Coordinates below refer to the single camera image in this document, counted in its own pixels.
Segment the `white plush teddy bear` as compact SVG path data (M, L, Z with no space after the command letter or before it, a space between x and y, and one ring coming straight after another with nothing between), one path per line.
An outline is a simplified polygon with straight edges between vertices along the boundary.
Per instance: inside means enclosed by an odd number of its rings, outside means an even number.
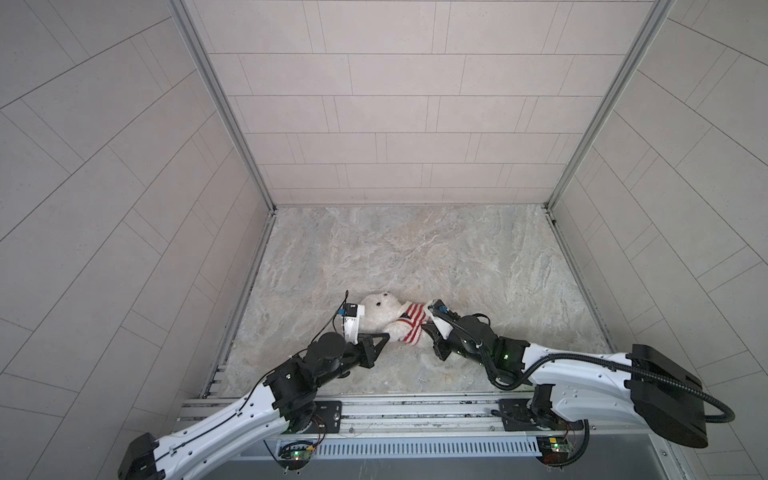
M411 301L401 302L392 293L373 293L361 302L365 306L365 315L361 320L361 333L388 333L391 341L397 341L398 327L394 325L399 316L405 311Z

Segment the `red white striped shirt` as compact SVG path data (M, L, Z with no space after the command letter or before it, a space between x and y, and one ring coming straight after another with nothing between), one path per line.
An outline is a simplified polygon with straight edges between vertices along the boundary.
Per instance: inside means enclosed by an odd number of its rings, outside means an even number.
M425 304L409 303L394 323L398 327L397 340L411 346L430 346L432 338L423 326L431 322L432 317Z

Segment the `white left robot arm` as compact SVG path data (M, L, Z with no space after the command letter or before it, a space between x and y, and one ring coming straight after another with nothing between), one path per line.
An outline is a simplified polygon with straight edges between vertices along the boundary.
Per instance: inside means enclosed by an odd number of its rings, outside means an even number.
M135 438L117 469L119 479L200 479L260 440L300 433L312 423L319 388L352 368L371 368L387 333L350 343L326 332L269 371L252 390L200 422L159 439Z

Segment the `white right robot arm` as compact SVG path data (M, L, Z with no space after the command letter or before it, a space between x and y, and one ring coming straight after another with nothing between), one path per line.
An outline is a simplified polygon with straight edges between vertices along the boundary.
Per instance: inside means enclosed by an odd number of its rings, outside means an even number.
M628 353L583 354L497 335L480 314L460 317L444 305L422 326L436 356L453 353L483 366L497 389L530 385L535 421L606 420L650 428L676 444L708 446L701 381L658 350L642 344Z

